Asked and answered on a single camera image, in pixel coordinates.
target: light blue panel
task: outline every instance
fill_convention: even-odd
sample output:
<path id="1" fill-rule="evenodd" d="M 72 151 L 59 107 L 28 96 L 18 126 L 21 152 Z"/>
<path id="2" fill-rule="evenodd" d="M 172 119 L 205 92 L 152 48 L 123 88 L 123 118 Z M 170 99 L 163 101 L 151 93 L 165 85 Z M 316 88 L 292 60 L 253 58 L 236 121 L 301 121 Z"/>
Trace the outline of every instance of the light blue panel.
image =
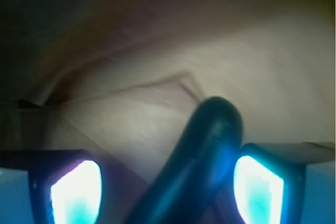
<path id="1" fill-rule="evenodd" d="M 52 185 L 55 224 L 95 223 L 101 202 L 101 171 L 94 161 L 84 161 Z"/>
<path id="2" fill-rule="evenodd" d="M 335 224 L 335 161 L 307 165 L 302 224 Z"/>
<path id="3" fill-rule="evenodd" d="M 284 181 L 250 156 L 241 157 L 234 170 L 234 193 L 238 211 L 248 224 L 281 221 Z"/>
<path id="4" fill-rule="evenodd" d="M 34 223 L 25 170 L 0 167 L 0 223 Z"/>

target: beige surface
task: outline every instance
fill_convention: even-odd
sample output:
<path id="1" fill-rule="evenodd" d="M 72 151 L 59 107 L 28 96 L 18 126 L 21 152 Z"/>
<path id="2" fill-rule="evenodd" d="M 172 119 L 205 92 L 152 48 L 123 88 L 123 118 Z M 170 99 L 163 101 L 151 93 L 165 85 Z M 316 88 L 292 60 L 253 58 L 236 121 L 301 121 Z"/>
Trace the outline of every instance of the beige surface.
<path id="1" fill-rule="evenodd" d="M 36 84 L 23 87 L 25 98 L 43 104 L 56 86 L 50 104 L 69 101 L 57 113 L 148 181 L 195 106 L 191 97 L 220 95 L 236 105 L 244 142 L 335 141 L 334 0 L 84 6 L 75 23 L 58 23 L 62 34 L 38 41 L 39 58 L 18 64 Z M 197 87 L 188 98 L 172 87 L 159 96 L 136 91 L 181 72 Z M 134 94 L 119 92 L 131 87 Z"/>
<path id="2" fill-rule="evenodd" d="M 102 148 L 150 183 L 198 104 L 188 80 L 182 75 L 51 106 L 44 148 L 85 148 L 93 154 Z"/>

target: black plastic handle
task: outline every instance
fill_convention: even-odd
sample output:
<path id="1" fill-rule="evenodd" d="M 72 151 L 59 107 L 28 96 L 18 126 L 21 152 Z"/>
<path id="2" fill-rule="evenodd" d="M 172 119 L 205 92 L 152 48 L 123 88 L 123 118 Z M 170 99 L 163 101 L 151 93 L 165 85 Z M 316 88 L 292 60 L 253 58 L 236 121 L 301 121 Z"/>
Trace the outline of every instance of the black plastic handle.
<path id="1" fill-rule="evenodd" d="M 194 223 L 233 171 L 243 134 L 238 110 L 213 97 L 201 103 L 157 179 L 126 224 Z"/>

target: glowing cyan light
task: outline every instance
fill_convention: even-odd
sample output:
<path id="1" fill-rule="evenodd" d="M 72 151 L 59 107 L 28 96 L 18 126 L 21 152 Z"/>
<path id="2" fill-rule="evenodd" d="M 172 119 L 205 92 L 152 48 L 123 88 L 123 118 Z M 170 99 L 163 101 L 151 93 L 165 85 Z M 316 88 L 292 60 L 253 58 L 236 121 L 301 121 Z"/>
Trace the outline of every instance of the glowing cyan light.
<path id="1" fill-rule="evenodd" d="M 50 189 L 55 224 L 95 223 L 101 202 L 101 173 L 94 161 L 84 161 Z"/>
<path id="2" fill-rule="evenodd" d="M 284 181 L 250 156 L 238 159 L 234 193 L 238 211 L 248 224 L 278 224 Z"/>

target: blurry background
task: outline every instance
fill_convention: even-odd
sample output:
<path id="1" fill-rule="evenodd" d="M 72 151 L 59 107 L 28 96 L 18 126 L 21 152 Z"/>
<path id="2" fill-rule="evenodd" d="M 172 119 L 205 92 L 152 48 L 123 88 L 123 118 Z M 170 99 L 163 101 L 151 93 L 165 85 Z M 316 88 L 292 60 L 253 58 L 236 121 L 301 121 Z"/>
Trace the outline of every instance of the blurry background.
<path id="1" fill-rule="evenodd" d="M 334 142 L 334 19 L 335 0 L 0 0 L 0 146 L 90 150 L 118 181 L 107 223 L 208 96 L 244 143 Z"/>

